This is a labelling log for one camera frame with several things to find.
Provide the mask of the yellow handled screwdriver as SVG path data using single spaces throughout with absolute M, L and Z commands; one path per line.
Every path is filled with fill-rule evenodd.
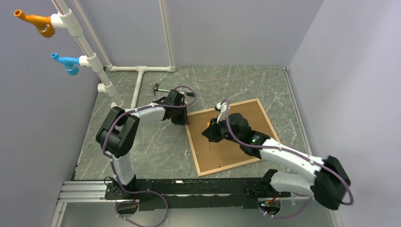
M 209 151 L 211 151 L 211 142 L 209 141 Z

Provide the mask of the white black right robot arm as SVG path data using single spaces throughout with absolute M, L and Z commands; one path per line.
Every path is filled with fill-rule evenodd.
M 287 147 L 271 136 L 253 130 L 240 113 L 233 113 L 223 120 L 212 118 L 201 134 L 209 142 L 235 142 L 245 154 L 274 161 L 295 172 L 286 174 L 269 170 L 260 185 L 266 196 L 292 192 L 313 197 L 331 210 L 354 202 L 350 178 L 337 158 L 315 157 Z

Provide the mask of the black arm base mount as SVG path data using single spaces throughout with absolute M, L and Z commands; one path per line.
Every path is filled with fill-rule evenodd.
M 155 209 L 224 208 L 256 209 L 264 199 L 287 198 L 262 178 L 137 179 L 121 188 L 113 180 L 106 184 L 108 201 L 135 201 L 140 211 Z

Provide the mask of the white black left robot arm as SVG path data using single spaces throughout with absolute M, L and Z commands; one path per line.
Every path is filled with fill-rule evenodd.
M 96 134 L 96 142 L 110 159 L 113 179 L 120 182 L 117 192 L 125 199 L 136 192 L 136 176 L 131 167 L 130 152 L 137 130 L 151 122 L 170 120 L 175 125 L 187 125 L 187 96 L 191 92 L 170 90 L 167 96 L 133 109 L 113 107 Z

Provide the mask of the wooden picture frame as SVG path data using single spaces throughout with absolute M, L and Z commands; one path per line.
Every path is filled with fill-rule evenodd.
M 233 103 L 230 105 L 229 112 L 240 113 L 252 129 L 280 141 L 258 98 Z M 202 136 L 201 133 L 207 128 L 210 120 L 217 116 L 218 112 L 214 108 L 188 114 L 189 124 L 185 128 L 198 176 L 215 174 L 259 161 L 258 158 L 245 154 L 237 143 L 222 140 L 219 143 L 210 144 L 208 139 Z

